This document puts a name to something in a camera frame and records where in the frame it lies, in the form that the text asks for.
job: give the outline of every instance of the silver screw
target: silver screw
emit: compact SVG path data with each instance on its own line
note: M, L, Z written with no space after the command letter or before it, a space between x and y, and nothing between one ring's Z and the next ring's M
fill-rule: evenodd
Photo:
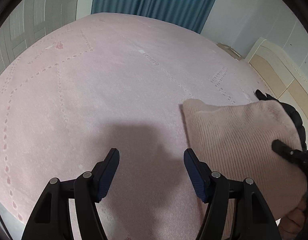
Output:
M90 171L86 171L84 174L83 174L83 177L84 178L90 178L92 176L92 173Z
M254 183L254 181L250 178L245 179L245 181L246 181L247 184L250 184L250 185L252 185Z
M58 181L57 178L52 178L52 179L50 179L49 183L50 183L50 184L56 184L57 181Z
M212 177L219 178L220 176L221 176L221 174L219 172L217 172L217 171L212 172Z

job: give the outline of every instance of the pink blanket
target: pink blanket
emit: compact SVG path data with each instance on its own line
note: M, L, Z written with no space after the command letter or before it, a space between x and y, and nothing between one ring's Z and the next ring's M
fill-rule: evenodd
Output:
M256 89L266 91L248 64L184 28L108 13L66 25L0 76L0 202L26 223L50 178L76 178L116 147L97 205L109 238L195 239L179 104L247 104Z

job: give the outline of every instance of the beige headboard panel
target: beige headboard panel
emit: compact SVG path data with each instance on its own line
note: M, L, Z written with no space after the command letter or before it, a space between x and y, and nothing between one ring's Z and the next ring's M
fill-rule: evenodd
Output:
M264 38L257 40L245 60L280 101L297 109L308 136L308 80L299 66L281 47Z

